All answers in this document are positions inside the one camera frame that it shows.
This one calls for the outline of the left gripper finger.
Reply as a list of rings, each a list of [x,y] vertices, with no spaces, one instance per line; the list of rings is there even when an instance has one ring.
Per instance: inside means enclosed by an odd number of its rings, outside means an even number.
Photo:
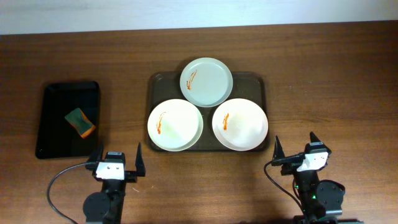
[[[98,148],[90,154],[87,162],[101,162],[103,158],[103,151],[104,151],[104,144],[100,143]]]
[[[142,157],[141,143],[139,143],[137,146],[135,167],[136,167],[136,176],[137,177],[145,177],[146,176],[146,168],[145,168],[144,160]]]

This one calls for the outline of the orange green scrub sponge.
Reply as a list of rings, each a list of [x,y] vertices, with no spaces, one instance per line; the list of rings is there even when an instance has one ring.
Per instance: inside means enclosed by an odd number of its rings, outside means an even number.
[[[76,108],[65,116],[66,121],[77,131],[81,138],[87,138],[96,126],[86,117],[80,108]]]

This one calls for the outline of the pale green plate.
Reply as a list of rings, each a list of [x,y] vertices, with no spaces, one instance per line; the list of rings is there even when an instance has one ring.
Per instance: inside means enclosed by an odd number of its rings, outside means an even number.
[[[229,68],[220,60],[209,57],[191,61],[181,72],[179,83],[183,96],[204,108],[221,104],[233,89]]]

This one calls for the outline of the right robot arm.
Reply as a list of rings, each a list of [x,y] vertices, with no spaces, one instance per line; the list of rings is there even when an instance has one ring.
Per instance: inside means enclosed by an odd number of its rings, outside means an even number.
[[[275,139],[272,160],[265,167],[280,166],[281,175],[292,175],[293,194],[272,180],[276,187],[293,198],[302,211],[293,217],[294,223],[360,223],[359,220],[340,220],[345,186],[333,180],[320,180],[318,172],[327,166],[331,150],[315,135],[310,133],[310,142],[303,152],[293,156],[284,154],[279,138]]]

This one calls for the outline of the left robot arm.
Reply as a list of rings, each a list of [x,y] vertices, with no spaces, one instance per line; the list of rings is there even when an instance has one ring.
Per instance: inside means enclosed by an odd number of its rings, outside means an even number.
[[[107,152],[104,146],[91,153],[86,169],[92,171],[95,180],[102,183],[99,192],[89,195],[83,203],[87,223],[121,223],[126,185],[136,183],[146,175],[141,145],[137,147],[135,170],[126,170],[123,152]]]

